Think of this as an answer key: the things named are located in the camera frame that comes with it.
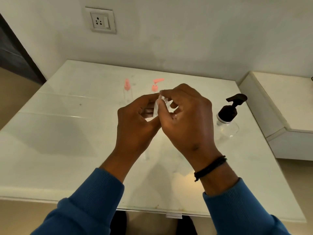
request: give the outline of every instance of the black wristband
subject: black wristband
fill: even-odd
[[[209,174],[211,171],[213,171],[215,168],[217,168],[218,166],[221,166],[224,162],[226,162],[227,158],[225,158],[225,156],[220,156],[217,159],[215,159],[209,166],[207,166],[206,168],[202,169],[201,171],[195,172],[195,178],[197,180],[199,180],[200,177],[205,176],[206,174]]]

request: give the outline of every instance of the switch plate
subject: switch plate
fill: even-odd
[[[85,14],[88,25],[92,31],[116,33],[112,10],[85,7]]]

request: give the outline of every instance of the white countertop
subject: white countertop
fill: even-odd
[[[288,130],[313,133],[313,82],[310,78],[253,74]]]
[[[187,83],[213,103],[239,93],[234,81],[67,60],[0,131],[0,196],[58,201],[70,196],[115,146],[124,79],[133,98]],[[282,220],[304,221],[248,106],[238,107],[240,131],[219,150],[265,209]],[[209,216],[194,171],[160,130],[125,181],[119,209]]]

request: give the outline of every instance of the blue sleeve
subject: blue sleeve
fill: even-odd
[[[96,168],[69,198],[59,201],[32,235],[109,235],[123,192],[124,185],[117,178]]]
[[[203,198],[218,235],[289,234],[278,218],[265,211],[241,178],[221,195],[211,197],[204,192]]]

